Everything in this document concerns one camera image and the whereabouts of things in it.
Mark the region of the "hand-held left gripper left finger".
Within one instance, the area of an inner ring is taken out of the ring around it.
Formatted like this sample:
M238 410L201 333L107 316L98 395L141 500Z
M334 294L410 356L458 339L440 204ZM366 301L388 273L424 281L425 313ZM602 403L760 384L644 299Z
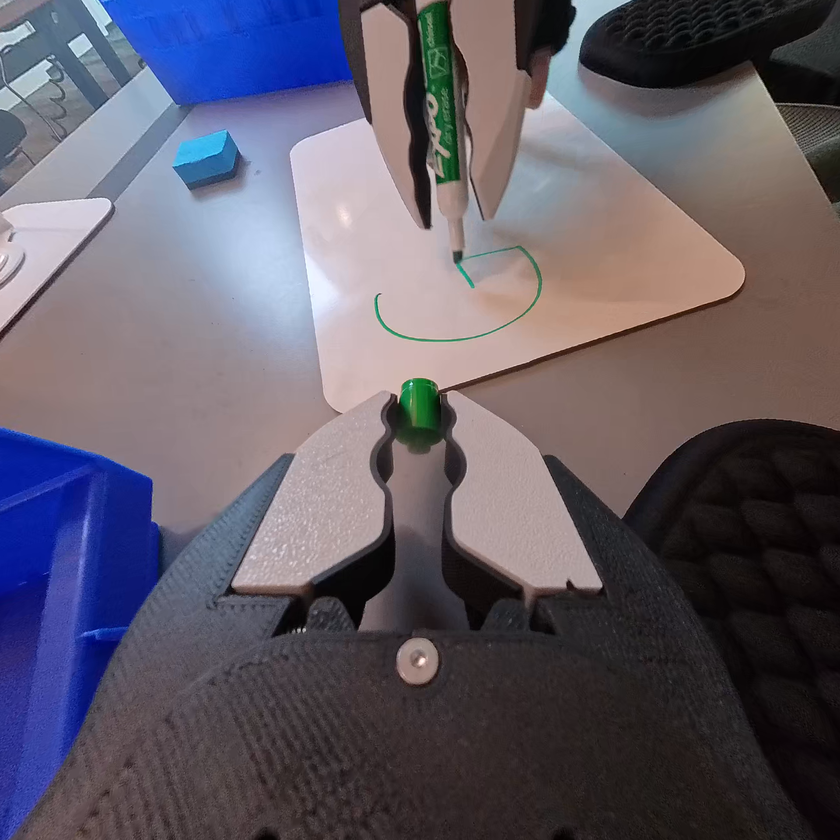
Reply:
M394 394L375 393L299 447L234 574L235 594L310 601L384 544L395 404Z

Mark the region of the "black honeycomb pad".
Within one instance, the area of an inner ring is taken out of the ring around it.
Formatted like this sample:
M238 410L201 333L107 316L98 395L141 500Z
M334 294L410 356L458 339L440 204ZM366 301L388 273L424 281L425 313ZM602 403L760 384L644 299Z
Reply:
M677 88L755 58L784 32L792 2L634 1L600 17L580 63L636 88Z

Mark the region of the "green dry erase marker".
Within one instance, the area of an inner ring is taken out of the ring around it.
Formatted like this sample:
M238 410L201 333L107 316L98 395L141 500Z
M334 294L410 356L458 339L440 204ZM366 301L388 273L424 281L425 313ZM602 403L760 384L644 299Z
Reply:
M434 173L437 205L448 226L451 255L459 264L466 249L469 188L464 97L448 2L416 2L416 21L429 137L427 161Z

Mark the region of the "blue whiteboard eraser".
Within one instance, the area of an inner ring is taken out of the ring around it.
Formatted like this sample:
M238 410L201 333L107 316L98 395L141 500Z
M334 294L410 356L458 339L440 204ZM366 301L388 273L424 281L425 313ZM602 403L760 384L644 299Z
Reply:
M190 191L232 179L241 161L239 148L226 130L180 143L173 171Z

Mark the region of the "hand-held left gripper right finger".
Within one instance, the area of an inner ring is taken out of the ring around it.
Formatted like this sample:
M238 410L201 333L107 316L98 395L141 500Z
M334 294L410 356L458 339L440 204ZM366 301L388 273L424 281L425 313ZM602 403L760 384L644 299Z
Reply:
M460 392L443 398L455 467L445 533L456 554L523 599L596 595L602 579L538 447Z

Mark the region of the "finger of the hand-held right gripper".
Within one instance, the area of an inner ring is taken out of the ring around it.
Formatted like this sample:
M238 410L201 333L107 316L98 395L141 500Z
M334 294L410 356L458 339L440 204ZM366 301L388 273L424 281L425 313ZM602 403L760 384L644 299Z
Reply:
M508 188L530 93L518 65L514 1L454 1L451 27L467 75L469 179L482 218L494 218Z
M428 132L417 21L399 6L377 2L361 12L371 125L406 210L431 228Z

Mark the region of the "white whiteboard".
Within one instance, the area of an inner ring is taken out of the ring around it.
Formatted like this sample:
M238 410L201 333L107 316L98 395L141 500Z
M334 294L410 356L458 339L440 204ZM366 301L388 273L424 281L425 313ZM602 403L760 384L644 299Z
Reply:
M364 119L290 152L327 404L446 391L735 295L742 263L550 94L497 216L410 220Z

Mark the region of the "wooden background desk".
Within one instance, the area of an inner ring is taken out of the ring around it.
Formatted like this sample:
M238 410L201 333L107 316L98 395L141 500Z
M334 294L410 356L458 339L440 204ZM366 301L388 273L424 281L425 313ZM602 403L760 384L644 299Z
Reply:
M131 82L128 68L112 47L91 11L81 1L2 1L1 29L31 25L45 48L46 57L53 57L87 103L99 110L108 96L71 47L71 41L84 35L112 78L124 88Z

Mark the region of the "black office chair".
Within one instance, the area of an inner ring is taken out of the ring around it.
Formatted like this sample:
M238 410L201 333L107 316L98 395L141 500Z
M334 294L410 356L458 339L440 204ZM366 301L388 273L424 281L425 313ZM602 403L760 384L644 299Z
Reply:
M10 111L1 110L1 169L10 165L23 152L27 136L23 121Z

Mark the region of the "grey mesh chair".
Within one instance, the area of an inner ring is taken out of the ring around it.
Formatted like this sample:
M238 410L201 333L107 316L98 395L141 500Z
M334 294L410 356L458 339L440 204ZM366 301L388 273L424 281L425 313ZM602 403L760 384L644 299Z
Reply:
M839 215L839 107L779 102L780 115Z

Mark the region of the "blue plastic bin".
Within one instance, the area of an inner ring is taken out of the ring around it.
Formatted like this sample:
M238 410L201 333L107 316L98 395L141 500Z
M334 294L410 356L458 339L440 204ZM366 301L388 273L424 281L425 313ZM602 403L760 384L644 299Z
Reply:
M334 1L101 5L182 106L352 79Z
M1 430L1 838L46 791L159 579L153 482Z

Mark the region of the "white stand with base plate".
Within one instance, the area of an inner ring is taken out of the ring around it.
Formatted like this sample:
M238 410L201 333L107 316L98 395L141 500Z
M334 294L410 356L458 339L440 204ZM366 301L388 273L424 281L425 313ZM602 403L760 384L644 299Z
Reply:
M27 203L1 212L1 334L87 246L114 211L89 197Z

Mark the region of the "green marker cap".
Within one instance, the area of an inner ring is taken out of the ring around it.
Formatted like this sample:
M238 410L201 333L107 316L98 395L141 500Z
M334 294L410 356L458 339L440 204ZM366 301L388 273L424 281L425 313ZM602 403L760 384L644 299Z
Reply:
M425 455L441 439L441 402L437 384L413 377L402 384L396 439L413 455Z

